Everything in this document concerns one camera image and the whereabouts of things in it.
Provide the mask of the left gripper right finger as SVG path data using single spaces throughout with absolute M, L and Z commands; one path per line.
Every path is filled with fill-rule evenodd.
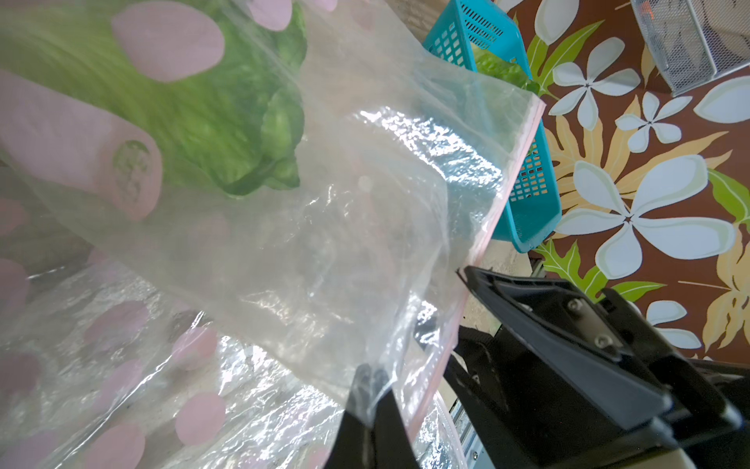
M 467 267 L 465 285 L 502 326 L 607 420 L 664 417 L 680 434 L 724 434 L 741 411 L 612 288 L 592 302 L 569 281 Z

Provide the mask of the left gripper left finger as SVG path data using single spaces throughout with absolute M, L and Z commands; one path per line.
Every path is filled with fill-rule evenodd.
M 360 365 L 325 469 L 418 466 L 390 376 L 367 363 Z

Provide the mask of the zip-top bag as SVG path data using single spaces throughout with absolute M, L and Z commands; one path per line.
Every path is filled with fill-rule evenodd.
M 1 263 L 5 468 L 320 468 L 342 415 L 113 262 Z
M 124 1 L 117 43 L 161 83 L 223 58 L 196 1 Z M 232 1 L 281 31 L 303 8 L 293 77 L 300 184 L 246 197 L 173 186 L 135 124 L 1 66 L 1 157 L 55 216 L 345 402 L 367 363 L 408 416 L 465 301 L 543 113 L 533 93 L 428 52 L 383 1 Z

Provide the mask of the chinese cabbage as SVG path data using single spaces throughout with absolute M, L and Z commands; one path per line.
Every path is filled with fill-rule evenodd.
M 478 73 L 510 83 L 520 89 L 541 95 L 540 86 L 529 79 L 519 64 L 507 62 L 488 50 L 472 46 Z
M 124 1 L 61 1 L 1 10 L 1 66 L 119 116 L 148 133 L 173 186 L 246 197 L 297 188 L 305 125 L 293 77 L 306 58 L 304 10 L 271 31 L 232 1 L 197 1 L 225 41 L 209 70 L 161 83 L 136 69 L 114 35 Z

